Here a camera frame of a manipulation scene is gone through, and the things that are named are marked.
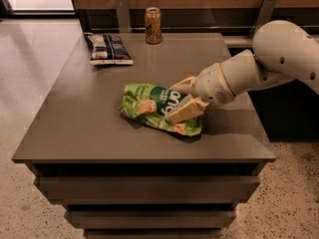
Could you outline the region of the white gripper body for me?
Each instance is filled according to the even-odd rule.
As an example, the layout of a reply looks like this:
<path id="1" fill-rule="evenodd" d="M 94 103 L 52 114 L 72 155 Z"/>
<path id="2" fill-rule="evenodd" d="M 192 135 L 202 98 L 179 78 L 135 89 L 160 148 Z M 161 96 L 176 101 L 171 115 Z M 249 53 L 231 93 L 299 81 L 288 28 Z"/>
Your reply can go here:
<path id="1" fill-rule="evenodd" d="M 231 103 L 235 94 L 230 89 L 220 64 L 204 69 L 195 78 L 193 92 L 214 108 Z"/>

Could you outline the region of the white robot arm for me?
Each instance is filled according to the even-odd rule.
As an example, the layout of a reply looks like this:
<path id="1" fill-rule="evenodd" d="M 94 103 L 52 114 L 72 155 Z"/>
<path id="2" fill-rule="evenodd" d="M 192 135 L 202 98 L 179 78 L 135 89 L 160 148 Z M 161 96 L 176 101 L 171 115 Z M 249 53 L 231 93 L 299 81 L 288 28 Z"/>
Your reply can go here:
<path id="1" fill-rule="evenodd" d="M 198 75 L 171 86 L 185 98 L 165 119 L 196 118 L 208 107 L 219 108 L 236 96 L 298 80 L 319 94 L 319 44 L 288 21 L 271 21 L 255 32 L 252 49 L 215 63 Z"/>

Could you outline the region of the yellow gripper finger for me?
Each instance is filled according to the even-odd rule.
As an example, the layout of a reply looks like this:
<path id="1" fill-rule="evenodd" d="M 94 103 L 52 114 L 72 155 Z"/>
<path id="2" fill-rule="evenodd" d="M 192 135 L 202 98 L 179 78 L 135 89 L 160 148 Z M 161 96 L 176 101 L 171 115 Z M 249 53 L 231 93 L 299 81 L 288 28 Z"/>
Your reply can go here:
<path id="1" fill-rule="evenodd" d="M 181 94 L 195 96 L 196 95 L 195 87 L 194 87 L 195 82 L 196 82 L 196 77 L 191 76 L 191 77 L 183 79 L 182 81 L 172 85 L 170 87 L 170 89 L 172 91 L 176 91 L 176 92 L 179 92 Z"/>
<path id="2" fill-rule="evenodd" d="M 193 119 L 201 116 L 208 106 L 209 102 L 205 102 L 200 97 L 186 96 L 176 108 L 165 115 L 165 119 L 172 123 Z"/>

